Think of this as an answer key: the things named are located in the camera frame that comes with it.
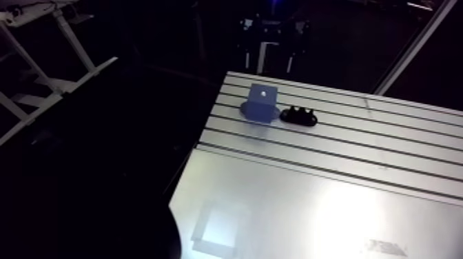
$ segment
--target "ladder step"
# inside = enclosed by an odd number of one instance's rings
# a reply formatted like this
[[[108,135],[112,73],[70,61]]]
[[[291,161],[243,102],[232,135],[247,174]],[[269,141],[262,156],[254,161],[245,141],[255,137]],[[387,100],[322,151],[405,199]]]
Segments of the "ladder step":
[[[43,97],[33,96],[29,94],[16,94],[11,98],[17,103],[22,103],[30,106],[40,107],[40,104],[45,100]]]

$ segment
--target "aluminum table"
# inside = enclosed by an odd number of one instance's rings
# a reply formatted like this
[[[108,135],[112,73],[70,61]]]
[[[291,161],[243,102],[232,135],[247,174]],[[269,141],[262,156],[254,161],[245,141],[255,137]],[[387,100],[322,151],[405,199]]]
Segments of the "aluminum table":
[[[247,121],[252,83],[315,127]],[[169,204],[183,258],[463,258],[463,112],[229,72]]]

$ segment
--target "dark background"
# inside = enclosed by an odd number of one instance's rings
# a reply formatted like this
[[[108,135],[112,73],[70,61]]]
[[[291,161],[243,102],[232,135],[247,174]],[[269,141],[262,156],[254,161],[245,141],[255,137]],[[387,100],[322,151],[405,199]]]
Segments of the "dark background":
[[[236,24],[263,6],[225,0],[194,4],[79,2],[81,12],[95,14],[72,26],[92,60],[119,60],[0,147],[1,217],[7,222],[0,232],[8,233],[3,244],[9,247],[0,250],[10,253],[5,258],[49,258],[63,244],[87,251],[99,240],[105,241],[99,253],[117,254],[115,244],[125,243],[134,215],[143,213],[144,222],[152,222],[163,213],[226,71],[249,72],[235,48]],[[286,60],[277,53],[267,61],[265,75],[359,92],[374,90],[426,21],[341,0],[294,1],[279,15],[292,14],[311,21],[309,51],[295,59],[291,74],[283,72]],[[387,96],[463,110],[461,14],[457,3]],[[84,75],[52,17],[12,32],[49,76]],[[0,66],[2,92],[50,93],[13,83],[15,71],[25,67],[21,59]],[[2,107],[0,117],[3,134],[16,121]],[[158,233],[147,226],[152,232],[140,231],[139,238]]]

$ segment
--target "metal stand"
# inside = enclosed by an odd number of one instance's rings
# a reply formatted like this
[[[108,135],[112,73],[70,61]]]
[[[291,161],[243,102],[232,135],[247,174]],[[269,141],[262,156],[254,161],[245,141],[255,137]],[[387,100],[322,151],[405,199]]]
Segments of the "metal stand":
[[[428,41],[429,37],[434,33],[435,29],[440,25],[445,16],[452,10],[457,0],[446,0],[442,2],[441,6],[428,22],[426,27],[416,37],[415,41],[410,45],[409,49],[404,53],[402,58],[397,62],[395,67],[390,73],[384,78],[380,86],[375,90],[373,94],[384,95],[392,84],[397,80],[400,74],[415,58],[416,54],[421,50],[423,45]]]

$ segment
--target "white stepladder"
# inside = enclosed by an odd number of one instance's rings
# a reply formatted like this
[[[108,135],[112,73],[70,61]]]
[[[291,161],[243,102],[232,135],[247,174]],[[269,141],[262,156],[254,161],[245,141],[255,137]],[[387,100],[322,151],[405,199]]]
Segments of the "white stepladder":
[[[33,6],[25,7],[23,9],[23,13],[17,17],[12,17],[9,13],[0,12],[0,31],[3,33],[5,39],[10,42],[15,52],[17,52],[31,67],[31,71],[39,76],[35,83],[46,85],[52,90],[51,95],[45,98],[18,93],[9,99],[5,94],[0,92],[0,105],[4,106],[19,119],[19,122],[0,138],[0,145],[4,144],[8,139],[14,136],[26,125],[33,123],[35,118],[40,114],[44,113],[54,104],[58,103],[63,98],[63,93],[72,93],[75,91],[75,89],[90,80],[93,76],[98,75],[101,70],[105,69],[111,63],[117,60],[117,57],[114,56],[98,66],[93,64],[87,52],[84,50],[76,35],[72,31],[70,25],[63,17],[63,12],[61,11],[61,8],[74,2],[59,2],[56,3],[53,8],[50,7],[49,3],[39,3]],[[88,71],[87,74],[82,76],[78,81],[67,81],[63,79],[54,79],[48,77],[47,74],[37,65],[34,59],[32,59],[32,57],[27,53],[27,51],[16,40],[11,31],[8,29],[21,27],[50,13],[53,14],[53,17],[55,18],[60,31],[68,40]],[[31,114],[27,114],[16,103],[31,105],[37,107],[37,109]]]

